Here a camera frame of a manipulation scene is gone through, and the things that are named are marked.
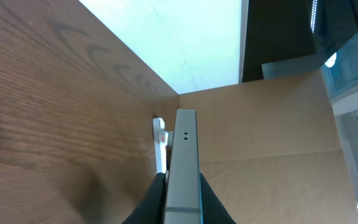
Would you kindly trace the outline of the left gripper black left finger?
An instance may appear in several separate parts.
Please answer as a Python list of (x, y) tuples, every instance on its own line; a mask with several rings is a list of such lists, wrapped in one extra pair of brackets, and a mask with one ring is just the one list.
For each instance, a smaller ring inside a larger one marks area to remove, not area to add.
[(165, 196), (165, 174), (158, 173), (140, 203), (122, 224), (161, 224)]

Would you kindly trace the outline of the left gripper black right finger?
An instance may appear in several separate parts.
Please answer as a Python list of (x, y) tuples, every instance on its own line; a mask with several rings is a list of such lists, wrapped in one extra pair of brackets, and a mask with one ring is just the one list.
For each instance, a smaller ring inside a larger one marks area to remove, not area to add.
[(204, 175), (200, 174), (201, 202), (204, 224), (236, 224), (224, 205), (208, 184)]

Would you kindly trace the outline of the Galaxy smartphone with reflective screen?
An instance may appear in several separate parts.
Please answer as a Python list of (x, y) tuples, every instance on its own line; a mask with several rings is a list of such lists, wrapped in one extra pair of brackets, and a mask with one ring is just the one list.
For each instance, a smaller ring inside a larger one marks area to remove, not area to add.
[(200, 162), (195, 110), (177, 110), (163, 213), (164, 224), (202, 224)]

